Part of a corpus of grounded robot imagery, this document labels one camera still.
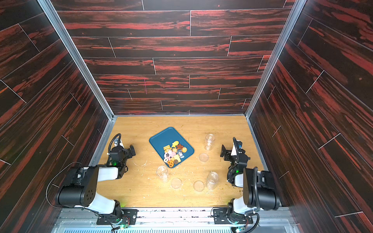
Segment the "clear jar with star cookies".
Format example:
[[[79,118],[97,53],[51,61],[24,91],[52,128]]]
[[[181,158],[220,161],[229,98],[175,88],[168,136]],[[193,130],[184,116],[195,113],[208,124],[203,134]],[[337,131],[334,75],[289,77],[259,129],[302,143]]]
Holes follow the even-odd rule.
[[[213,134],[207,134],[205,136],[205,145],[204,145],[204,148],[206,150],[212,150],[214,141],[215,141],[215,136]]]

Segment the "clear jar lid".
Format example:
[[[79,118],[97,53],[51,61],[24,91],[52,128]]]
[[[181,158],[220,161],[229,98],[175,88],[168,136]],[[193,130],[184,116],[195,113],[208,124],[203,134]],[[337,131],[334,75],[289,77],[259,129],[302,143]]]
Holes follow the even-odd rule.
[[[193,188],[197,192],[202,192],[205,189],[205,184],[202,181],[196,181],[193,184]]]
[[[206,163],[209,160],[209,156],[206,153],[201,153],[198,158],[202,163]]]
[[[171,181],[171,186],[174,189],[179,189],[182,186],[182,181],[179,178],[174,178]]]

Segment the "clear jar with pink cookies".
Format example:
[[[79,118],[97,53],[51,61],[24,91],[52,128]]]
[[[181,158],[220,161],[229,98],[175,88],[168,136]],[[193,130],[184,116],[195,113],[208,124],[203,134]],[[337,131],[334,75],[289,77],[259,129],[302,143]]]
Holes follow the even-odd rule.
[[[209,190],[213,190],[216,188],[218,181],[219,181],[218,173],[211,171],[207,176],[206,187]]]

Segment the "clear jar with yellow cookies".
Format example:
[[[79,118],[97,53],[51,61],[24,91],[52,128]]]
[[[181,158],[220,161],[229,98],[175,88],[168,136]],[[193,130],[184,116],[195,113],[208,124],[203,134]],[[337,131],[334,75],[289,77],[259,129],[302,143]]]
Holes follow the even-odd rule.
[[[159,166],[156,170],[156,174],[164,183],[169,180],[168,169],[165,166]]]

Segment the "brown pretzel cookie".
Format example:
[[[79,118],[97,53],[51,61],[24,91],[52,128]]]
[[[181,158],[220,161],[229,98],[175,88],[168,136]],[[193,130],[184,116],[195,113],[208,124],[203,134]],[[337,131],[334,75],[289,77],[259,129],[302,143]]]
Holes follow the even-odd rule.
[[[168,164],[168,166],[169,166],[170,168],[173,168],[173,167],[174,167],[174,162],[173,162],[173,161],[168,161],[167,164]]]

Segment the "yellow fish shaped cookie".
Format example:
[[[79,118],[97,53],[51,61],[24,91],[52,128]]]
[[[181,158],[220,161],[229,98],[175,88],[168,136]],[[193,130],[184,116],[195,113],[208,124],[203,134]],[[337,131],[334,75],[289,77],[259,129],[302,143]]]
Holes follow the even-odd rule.
[[[177,145],[179,145],[179,141],[175,141],[175,142],[173,142],[173,144],[172,144],[172,148],[175,148]]]

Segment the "pale yellow rectangular biscuit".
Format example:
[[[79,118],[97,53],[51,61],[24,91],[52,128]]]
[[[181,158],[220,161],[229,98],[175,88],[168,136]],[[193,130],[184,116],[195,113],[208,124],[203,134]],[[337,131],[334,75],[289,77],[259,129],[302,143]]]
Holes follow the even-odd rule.
[[[178,161],[179,163],[181,162],[181,158],[179,155],[175,155],[173,158],[175,159],[175,161]]]

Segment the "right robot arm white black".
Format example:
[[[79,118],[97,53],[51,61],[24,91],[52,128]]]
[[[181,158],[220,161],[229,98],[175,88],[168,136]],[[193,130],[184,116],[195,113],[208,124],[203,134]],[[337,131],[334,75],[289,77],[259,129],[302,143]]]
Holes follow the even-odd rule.
[[[242,188],[243,195],[232,199],[227,207],[214,211],[216,224],[253,223],[251,215],[260,210],[277,210],[280,198],[277,196],[274,177],[269,171],[259,171],[257,167],[247,168],[250,157],[245,154],[242,146],[234,146],[228,150],[221,147],[220,157],[230,162],[227,182],[232,186]]]

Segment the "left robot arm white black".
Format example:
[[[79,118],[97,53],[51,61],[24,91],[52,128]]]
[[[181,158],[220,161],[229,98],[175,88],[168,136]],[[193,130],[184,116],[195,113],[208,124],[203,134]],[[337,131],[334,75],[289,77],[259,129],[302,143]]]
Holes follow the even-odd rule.
[[[127,160],[136,155],[133,145],[125,149],[115,146],[109,152],[106,165],[79,167],[70,172],[71,181],[56,196],[59,205],[69,208],[85,208],[98,215],[99,221],[112,225],[131,224],[118,200],[108,199],[97,192],[97,184],[121,179],[128,171]]]

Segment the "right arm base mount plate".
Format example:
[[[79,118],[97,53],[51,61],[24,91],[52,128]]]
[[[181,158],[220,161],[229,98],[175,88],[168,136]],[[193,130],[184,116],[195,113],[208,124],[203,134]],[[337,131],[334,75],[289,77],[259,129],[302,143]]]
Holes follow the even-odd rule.
[[[233,210],[228,210],[227,207],[213,207],[210,211],[216,225],[227,224],[253,224],[253,219],[250,216],[237,214]]]

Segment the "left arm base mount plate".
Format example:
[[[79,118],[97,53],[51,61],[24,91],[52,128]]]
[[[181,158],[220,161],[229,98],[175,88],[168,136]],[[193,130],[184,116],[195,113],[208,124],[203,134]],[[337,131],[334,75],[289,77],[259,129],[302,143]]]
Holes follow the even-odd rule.
[[[96,224],[107,226],[135,225],[138,217],[137,209],[121,209],[121,214],[99,214]]]

